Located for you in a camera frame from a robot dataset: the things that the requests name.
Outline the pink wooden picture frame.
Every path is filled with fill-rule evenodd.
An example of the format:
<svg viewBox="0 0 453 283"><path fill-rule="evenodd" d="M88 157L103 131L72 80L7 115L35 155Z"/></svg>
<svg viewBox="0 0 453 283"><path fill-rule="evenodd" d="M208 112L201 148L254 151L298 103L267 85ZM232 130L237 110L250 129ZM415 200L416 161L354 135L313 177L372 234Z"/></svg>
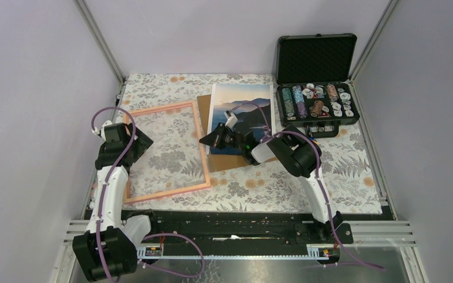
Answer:
<svg viewBox="0 0 453 283"><path fill-rule="evenodd" d="M131 118L153 140L131 167L123 195L126 205L165 198L211 186L202 133L194 101L133 110Z"/></svg>

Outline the seascape photo print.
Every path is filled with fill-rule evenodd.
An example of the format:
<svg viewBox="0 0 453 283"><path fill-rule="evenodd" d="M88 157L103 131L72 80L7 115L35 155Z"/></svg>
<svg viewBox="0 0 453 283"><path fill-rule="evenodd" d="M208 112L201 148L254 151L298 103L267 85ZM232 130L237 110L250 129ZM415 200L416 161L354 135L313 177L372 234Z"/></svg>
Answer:
<svg viewBox="0 0 453 283"><path fill-rule="evenodd" d="M218 123L225 123L226 111L233 112L237 123L247 123L256 139L266 138L275 131L274 89L271 84L214 84L205 133L213 131ZM224 149L207 148L209 154L240 155L231 147Z"/></svg>

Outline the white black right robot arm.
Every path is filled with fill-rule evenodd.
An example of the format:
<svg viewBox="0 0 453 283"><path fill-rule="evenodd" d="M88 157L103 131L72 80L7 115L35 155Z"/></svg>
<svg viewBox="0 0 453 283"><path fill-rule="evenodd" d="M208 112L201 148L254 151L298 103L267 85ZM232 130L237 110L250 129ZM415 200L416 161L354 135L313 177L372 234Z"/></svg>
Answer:
<svg viewBox="0 0 453 283"><path fill-rule="evenodd" d="M233 131L219 123L206 136L199 139L213 149L235 149L253 166L276 158L286 171L297 177L306 194L316 222L316 238L329 243L338 235L340 213L333 206L323 180L321 149L318 144L293 125L285 127L274 136L257 140L251 130Z"/></svg>

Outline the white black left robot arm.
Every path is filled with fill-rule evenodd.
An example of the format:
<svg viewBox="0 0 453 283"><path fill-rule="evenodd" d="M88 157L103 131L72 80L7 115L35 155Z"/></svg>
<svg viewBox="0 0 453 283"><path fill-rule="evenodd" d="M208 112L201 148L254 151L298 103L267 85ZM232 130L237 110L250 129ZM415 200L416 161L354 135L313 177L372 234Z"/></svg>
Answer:
<svg viewBox="0 0 453 283"><path fill-rule="evenodd" d="M104 140L94 163L95 205L85 232L73 239L73 251L89 282L134 273L138 242L153 242L160 229L146 215L132 216L126 224L122 222L122 201L130 168L153 140L134 123L107 121L95 133Z"/></svg>

